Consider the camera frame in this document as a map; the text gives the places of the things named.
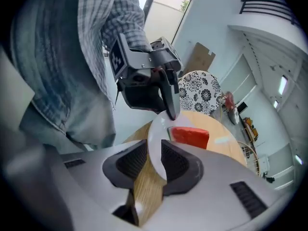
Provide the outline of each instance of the round wooden tabletop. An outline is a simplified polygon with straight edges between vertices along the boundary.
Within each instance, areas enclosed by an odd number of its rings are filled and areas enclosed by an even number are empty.
[[[219,121],[199,112],[183,111],[183,113],[196,128],[209,131],[208,150],[232,157],[247,166],[245,156],[236,139]],[[125,142],[147,139],[151,123],[149,122],[138,129]],[[134,183],[133,190],[139,226],[142,226],[160,207],[165,184],[166,181],[156,173],[148,154],[147,161]]]

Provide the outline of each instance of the person's arm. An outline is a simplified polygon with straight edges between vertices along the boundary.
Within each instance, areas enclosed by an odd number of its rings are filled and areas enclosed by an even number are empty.
[[[110,14],[101,29],[102,39],[110,50],[119,33],[123,33],[130,48],[150,51],[144,27],[144,13],[138,0],[115,0]]]

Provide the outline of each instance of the watermelon slice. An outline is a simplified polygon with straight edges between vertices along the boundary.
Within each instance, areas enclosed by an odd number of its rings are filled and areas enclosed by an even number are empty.
[[[208,131],[200,128],[189,127],[170,127],[168,128],[170,140],[189,144],[202,149],[206,149],[210,134]]]

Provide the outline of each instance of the plaid shirt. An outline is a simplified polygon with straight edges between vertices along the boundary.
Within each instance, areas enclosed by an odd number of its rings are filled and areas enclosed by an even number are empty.
[[[11,51],[15,68],[35,92],[32,104],[65,133],[76,106],[96,96],[85,90],[91,73],[92,89],[99,87],[111,101],[103,44],[108,50],[124,33],[131,48],[150,51],[143,26],[138,0],[27,0],[12,23]],[[79,73],[74,79],[75,71],[90,77]]]

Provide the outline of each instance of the floral chair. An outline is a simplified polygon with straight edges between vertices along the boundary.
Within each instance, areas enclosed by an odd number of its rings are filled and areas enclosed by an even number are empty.
[[[217,78],[206,71],[192,71],[179,79],[183,110],[213,113],[220,104],[221,88]]]

